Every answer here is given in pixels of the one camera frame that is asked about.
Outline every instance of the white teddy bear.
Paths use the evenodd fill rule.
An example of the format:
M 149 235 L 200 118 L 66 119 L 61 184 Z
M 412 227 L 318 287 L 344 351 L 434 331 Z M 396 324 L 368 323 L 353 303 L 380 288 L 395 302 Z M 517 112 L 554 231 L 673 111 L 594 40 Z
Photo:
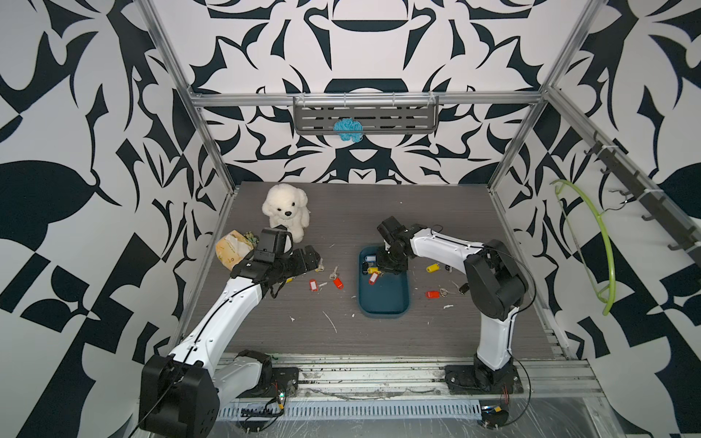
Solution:
M 292 234 L 292 240 L 300 243 L 304 229 L 309 226 L 309 210 L 304 190 L 289 184 L 278 184 L 268 191 L 263 203 L 263 213 L 270 218 L 270 227 L 283 225 Z

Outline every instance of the plastic bag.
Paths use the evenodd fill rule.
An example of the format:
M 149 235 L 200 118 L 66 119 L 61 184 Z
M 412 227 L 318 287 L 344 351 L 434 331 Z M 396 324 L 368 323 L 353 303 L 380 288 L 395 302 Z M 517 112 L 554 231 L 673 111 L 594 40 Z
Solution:
M 251 249 L 253 249 L 253 244 L 237 230 L 234 230 L 217 242 L 217 258 L 226 266 L 226 269 L 231 271 Z

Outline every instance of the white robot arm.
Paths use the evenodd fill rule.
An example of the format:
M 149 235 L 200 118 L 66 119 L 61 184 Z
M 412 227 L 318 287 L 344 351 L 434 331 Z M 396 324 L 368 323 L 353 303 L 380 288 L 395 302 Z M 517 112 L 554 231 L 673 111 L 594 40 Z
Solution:
M 230 365 L 218 371 L 215 367 L 266 293 L 275 298 L 288 278 L 319 266 L 320 256 L 313 247 L 293 250 L 291 241 L 285 227 L 265 228 L 257 248 L 233 267 L 224 291 L 197 327 L 167 357 L 154 355 L 144 365 L 139 397 L 142 429 L 166 437 L 203 438 L 221 404 L 245 391 L 262 397 L 271 390 L 271 361 L 263 353 L 245 350 Z M 282 405 L 285 388 L 277 389 L 275 383 L 272 389 Z
M 383 221 L 377 230 L 385 240 L 377 253 L 380 271 L 400 273 L 407 270 L 409 259 L 420 256 L 452 266 L 466 276 L 461 292 L 470 290 L 481 313 L 479 348 L 470 373 L 449 376 L 447 369 L 447 381 L 455 378 L 457 388 L 491 392 L 506 386 L 511 391 L 516 372 L 511 338 L 528 283 L 503 242 L 459 240 L 420 224 L 406 227 L 394 217 Z
M 465 273 L 472 300 L 482 313 L 479 348 L 468 373 L 457 373 L 454 387 L 501 391 L 513 385 L 515 368 L 510 354 L 514 318 L 527 283 L 497 240 L 468 242 L 414 224 L 404 227 L 394 217 L 377 227 L 385 240 L 377 249 L 381 271 L 401 273 L 408 260 L 428 257 Z M 203 438 L 209 434 L 221 404 L 243 392 L 268 390 L 270 358 L 246 350 L 230 365 L 215 371 L 226 345 L 253 308 L 276 284 L 318 267 L 319 254 L 311 247 L 286 251 L 292 236 L 282 228 L 265 228 L 260 243 L 233 267 L 231 279 L 197 327 L 167 357 L 154 355 L 142 371 L 139 425 L 167 437 Z

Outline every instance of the yarn ball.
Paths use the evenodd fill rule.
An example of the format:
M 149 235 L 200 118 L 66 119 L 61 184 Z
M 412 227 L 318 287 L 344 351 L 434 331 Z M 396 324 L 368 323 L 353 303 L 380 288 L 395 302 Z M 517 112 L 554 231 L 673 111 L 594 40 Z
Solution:
M 334 131 L 362 131 L 362 125 L 360 122 L 354 121 L 352 118 L 342 118 L 334 124 Z M 339 136 L 341 137 L 341 140 L 353 140 L 353 143 L 358 143 L 360 140 L 362 140 L 362 134 L 359 132 L 354 132 L 353 134 L 339 133 Z

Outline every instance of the black and white pattern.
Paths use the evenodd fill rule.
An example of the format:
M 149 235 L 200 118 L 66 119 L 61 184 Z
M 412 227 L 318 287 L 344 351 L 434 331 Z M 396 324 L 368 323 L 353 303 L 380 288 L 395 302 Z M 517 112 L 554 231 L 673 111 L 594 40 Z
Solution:
M 560 83 L 563 91 L 690 216 L 699 218 L 701 8 L 684 0 L 610 0 Z M 701 268 L 637 202 L 608 211 L 616 300 L 608 316 L 595 296 L 562 209 L 568 212 L 598 288 L 608 284 L 601 232 L 584 202 L 555 179 L 577 184 L 599 211 L 622 207 L 624 189 L 548 107 L 498 187 L 569 349 L 586 358 L 628 433 L 701 432 Z
M 2 6 L 3 436 L 125 428 L 225 195 L 131 0 Z
M 701 6 L 611 0 L 559 84 L 683 210 L 701 219 Z
M 234 182 L 485 184 L 526 105 L 451 105 L 430 135 L 300 136 L 290 109 L 210 107 L 203 111 Z
M 534 90 L 584 0 L 156 0 L 196 93 Z

